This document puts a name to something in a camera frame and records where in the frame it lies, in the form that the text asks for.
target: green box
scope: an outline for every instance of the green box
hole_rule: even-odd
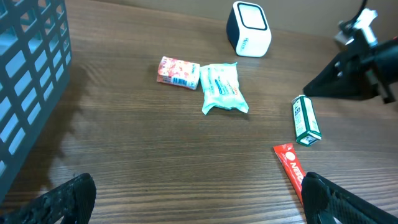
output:
[[[293,119],[296,130],[296,141],[304,146],[311,146],[322,139],[312,101],[305,95],[293,101]]]

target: brown tabletop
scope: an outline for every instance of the brown tabletop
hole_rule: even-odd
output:
[[[70,83],[1,209],[90,173],[90,223],[301,223],[272,146],[294,142],[291,101],[335,56],[331,39],[272,29],[263,58],[238,57],[215,21],[67,1]],[[195,91],[156,82],[162,56],[238,63],[249,113],[201,112]],[[312,98],[323,140],[294,144],[314,171],[398,216],[398,107]]]

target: white cube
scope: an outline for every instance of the white cube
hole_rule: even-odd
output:
[[[271,31],[264,10],[253,3],[234,3],[226,32],[239,56],[262,57],[271,43]]]

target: blue-gray basket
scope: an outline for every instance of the blue-gray basket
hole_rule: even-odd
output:
[[[0,203],[69,81],[71,57],[64,0],[0,0]]]

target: white and teal pouch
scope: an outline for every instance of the white and teal pouch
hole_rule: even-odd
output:
[[[200,82],[205,94],[205,102],[201,109],[204,114],[214,106],[226,110],[236,108],[243,113],[249,111],[249,106],[239,91],[236,63],[201,67]]]

